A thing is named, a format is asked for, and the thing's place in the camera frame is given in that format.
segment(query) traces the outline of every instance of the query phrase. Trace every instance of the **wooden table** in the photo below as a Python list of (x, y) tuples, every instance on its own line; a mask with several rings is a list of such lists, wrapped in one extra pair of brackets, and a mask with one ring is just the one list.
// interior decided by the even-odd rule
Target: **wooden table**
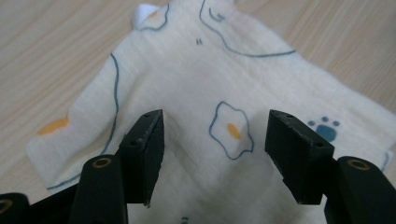
[[(0, 1), (0, 193), (48, 196), (25, 153), (131, 31), (141, 0)], [(147, 1), (164, 5), (164, 0)], [(396, 1), (235, 0), (312, 63), (396, 113)], [(396, 162), (386, 171), (396, 183)]]

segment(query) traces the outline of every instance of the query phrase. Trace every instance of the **towel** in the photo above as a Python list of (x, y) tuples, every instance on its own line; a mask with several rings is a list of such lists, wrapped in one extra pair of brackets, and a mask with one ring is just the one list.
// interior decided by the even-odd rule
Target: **towel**
[(290, 113), (335, 146), (381, 169), (396, 117), (306, 61), (231, 0), (175, 0), (112, 51), (64, 117), (26, 147), (51, 192), (83, 163), (114, 154), (144, 113), (162, 109), (165, 153), (151, 207), (132, 223), (325, 223), (297, 205), (264, 151), (270, 109)]

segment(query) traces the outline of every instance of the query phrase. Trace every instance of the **orange spot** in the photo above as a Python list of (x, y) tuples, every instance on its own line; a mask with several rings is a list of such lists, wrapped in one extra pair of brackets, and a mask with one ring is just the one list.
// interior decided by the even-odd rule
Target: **orange spot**
[(37, 134), (38, 135), (44, 135), (47, 133), (53, 133), (56, 130), (65, 127), (69, 123), (69, 117), (66, 116), (65, 119), (58, 119), (53, 121), (52, 123), (46, 125), (44, 128), (42, 128)]
[(153, 18), (153, 17), (157, 16), (157, 13), (158, 13), (158, 11), (155, 11), (155, 12), (149, 14), (148, 17), (149, 17), (149, 18)]
[(238, 128), (233, 123), (228, 123), (227, 129), (232, 137), (236, 139), (241, 139), (241, 134), (239, 133)]

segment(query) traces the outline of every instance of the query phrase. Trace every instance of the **beige surface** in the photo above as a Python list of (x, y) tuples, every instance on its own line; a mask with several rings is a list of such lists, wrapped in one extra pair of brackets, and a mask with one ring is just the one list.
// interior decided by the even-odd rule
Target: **beige surface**
[[(0, 1), (0, 194), (48, 195), (24, 147), (131, 31), (138, 1)], [(148, 1), (164, 4), (165, 1)], [(396, 1), (235, 0), (309, 61), (396, 113)], [(396, 183), (396, 165), (387, 176)]]

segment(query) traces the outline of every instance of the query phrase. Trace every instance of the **white cloth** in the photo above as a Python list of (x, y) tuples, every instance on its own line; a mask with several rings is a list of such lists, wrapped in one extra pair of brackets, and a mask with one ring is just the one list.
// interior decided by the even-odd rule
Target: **white cloth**
[(114, 49), (65, 119), (27, 146), (49, 190), (114, 153), (140, 115), (162, 109), (163, 168), (132, 223), (325, 223), (300, 206), (264, 151), (270, 109), (291, 113), (349, 155), (384, 168), (396, 117), (303, 59), (230, 0), (176, 0)]

